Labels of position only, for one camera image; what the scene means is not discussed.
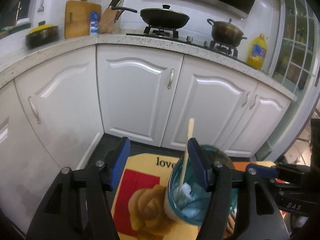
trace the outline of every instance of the white cabinet door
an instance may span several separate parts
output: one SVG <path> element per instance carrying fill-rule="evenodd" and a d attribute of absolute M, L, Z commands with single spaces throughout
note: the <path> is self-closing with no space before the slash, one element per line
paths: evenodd
<path fill-rule="evenodd" d="M 161 146 L 185 150 L 188 120 L 195 118 L 193 136 L 199 144 L 219 148 L 256 85 L 257 81 L 237 71 L 185 56 Z"/>
<path fill-rule="evenodd" d="M 160 146 L 183 54 L 138 46 L 100 45 L 97 55 L 104 131 Z"/>
<path fill-rule="evenodd" d="M 0 90 L 0 206 L 23 232 L 59 171 L 33 132 L 11 82 Z"/>
<path fill-rule="evenodd" d="M 254 155 L 276 128 L 290 102 L 273 88 L 259 83 L 243 117 L 221 150 L 229 156 Z"/>
<path fill-rule="evenodd" d="M 82 168 L 103 135 L 95 46 L 35 66 L 16 78 L 26 115 L 60 167 Z"/>

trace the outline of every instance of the yellow oil bottle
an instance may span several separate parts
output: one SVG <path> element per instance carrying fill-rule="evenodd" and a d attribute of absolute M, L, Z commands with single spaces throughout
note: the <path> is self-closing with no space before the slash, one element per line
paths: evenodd
<path fill-rule="evenodd" d="M 255 38 L 252 41 L 250 48 L 251 49 L 247 59 L 247 64 L 256 69 L 262 68 L 268 49 L 267 43 L 264 40 L 264 35 L 262 33 L 258 38 Z"/>

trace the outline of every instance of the silver cabinet handle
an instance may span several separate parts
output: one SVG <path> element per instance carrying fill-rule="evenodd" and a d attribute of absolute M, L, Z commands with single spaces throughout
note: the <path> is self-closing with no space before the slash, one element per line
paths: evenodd
<path fill-rule="evenodd" d="M 169 84 L 168 84 L 168 89 L 171 88 L 172 81 L 173 81 L 173 75 L 174 75 L 174 68 L 171 69 L 171 74 L 170 74 L 170 79 L 169 79 Z"/>
<path fill-rule="evenodd" d="M 257 98 L 258 98 L 258 95 L 256 95 L 256 96 L 254 97 L 254 103 L 253 103 L 252 106 L 250 106 L 249 110 L 251 110 L 252 108 L 254 108 L 254 106 L 255 106 L 256 103 L 257 103 Z"/>
<path fill-rule="evenodd" d="M 249 95 L 250 95 L 250 92 L 247 93 L 247 99 L 246 99 L 245 102 L 241 105 L 241 108 L 244 108 L 244 106 L 248 103 Z"/>
<path fill-rule="evenodd" d="M 33 115 L 37 119 L 37 124 L 40 124 L 41 123 L 41 119 L 40 119 L 40 116 L 39 116 L 39 112 L 38 112 L 38 109 L 36 109 L 35 104 L 32 102 L 32 97 L 28 97 L 28 102 L 29 102 L 29 104 L 31 106 L 31 110 L 32 110 Z"/>

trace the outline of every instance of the frying pan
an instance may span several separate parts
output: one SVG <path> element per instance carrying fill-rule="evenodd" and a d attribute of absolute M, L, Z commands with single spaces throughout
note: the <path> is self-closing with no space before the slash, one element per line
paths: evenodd
<path fill-rule="evenodd" d="M 113 7 L 112 10 L 126 10 L 137 12 L 127 7 Z M 140 11 L 142 20 L 154 27 L 162 27 L 167 29 L 180 29 L 185 26 L 190 17 L 184 13 L 170 10 L 170 5 L 163 5 L 163 8 L 147 8 Z"/>

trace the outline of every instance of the small pan with yellow lid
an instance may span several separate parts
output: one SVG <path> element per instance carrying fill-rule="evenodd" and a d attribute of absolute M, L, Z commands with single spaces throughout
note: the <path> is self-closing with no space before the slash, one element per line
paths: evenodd
<path fill-rule="evenodd" d="M 26 35 L 26 46 L 29 49 L 33 49 L 59 39 L 58 26 L 45 24 L 45 21 L 39 22 L 38 25 L 38 27 L 33 28 L 29 34 Z"/>

